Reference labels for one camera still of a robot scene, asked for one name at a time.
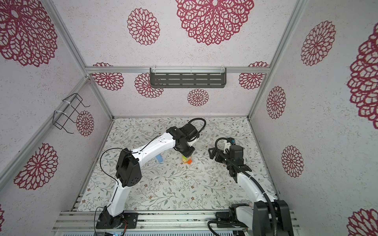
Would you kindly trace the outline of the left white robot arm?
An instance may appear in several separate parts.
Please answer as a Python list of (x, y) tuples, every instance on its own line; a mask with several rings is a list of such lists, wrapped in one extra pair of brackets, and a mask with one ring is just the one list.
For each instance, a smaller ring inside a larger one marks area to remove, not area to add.
[(148, 144), (129, 150), (122, 148), (117, 164), (116, 174), (112, 177), (116, 181), (112, 197), (99, 214), (95, 229), (133, 228), (132, 220), (125, 216), (125, 204), (133, 186), (142, 179), (141, 168), (151, 159), (162, 152), (174, 149), (189, 158), (195, 151), (194, 143), (199, 139), (200, 133), (206, 127), (196, 129), (193, 121), (204, 121), (202, 118), (190, 120), (183, 127), (173, 126), (165, 133), (155, 137)]

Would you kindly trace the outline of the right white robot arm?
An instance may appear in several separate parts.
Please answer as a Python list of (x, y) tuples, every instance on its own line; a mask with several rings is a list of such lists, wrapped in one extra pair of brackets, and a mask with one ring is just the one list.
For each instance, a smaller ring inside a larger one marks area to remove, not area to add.
[(244, 163), (244, 149), (226, 143), (223, 151), (217, 147), (208, 150), (211, 160), (225, 164), (229, 175), (247, 193), (252, 206), (232, 204), (228, 212), (217, 212), (216, 220), (207, 223), (217, 227), (246, 228), (250, 236), (293, 236), (294, 229), (288, 204), (267, 193), (253, 177), (252, 169)]

